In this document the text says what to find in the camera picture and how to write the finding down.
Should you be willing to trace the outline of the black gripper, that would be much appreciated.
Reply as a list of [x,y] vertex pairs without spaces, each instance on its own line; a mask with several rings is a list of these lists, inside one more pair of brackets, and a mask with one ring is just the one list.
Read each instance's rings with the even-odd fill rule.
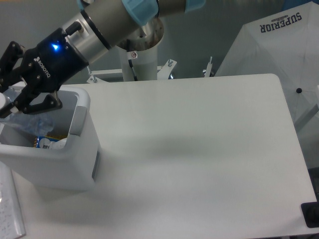
[[[88,60],[67,41],[80,30],[80,27],[58,28],[37,44],[35,48],[25,48],[11,41],[0,59],[0,92],[4,105],[0,107],[0,117],[11,114],[37,115],[61,109],[62,101],[58,91],[69,78],[89,65]],[[23,58],[21,66],[34,64],[29,73],[22,77],[33,87],[33,93],[27,95],[27,87],[12,86],[22,81],[20,67],[14,69],[17,61]]]

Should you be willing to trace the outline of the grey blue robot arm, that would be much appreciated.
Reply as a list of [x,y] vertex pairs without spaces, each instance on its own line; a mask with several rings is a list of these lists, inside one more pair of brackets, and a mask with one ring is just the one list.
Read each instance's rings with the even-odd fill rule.
[[60,87],[134,31],[154,18],[204,5],[203,0],[96,0],[34,48],[11,42],[0,59],[0,91],[18,82],[25,87],[1,107],[1,118],[60,109]]

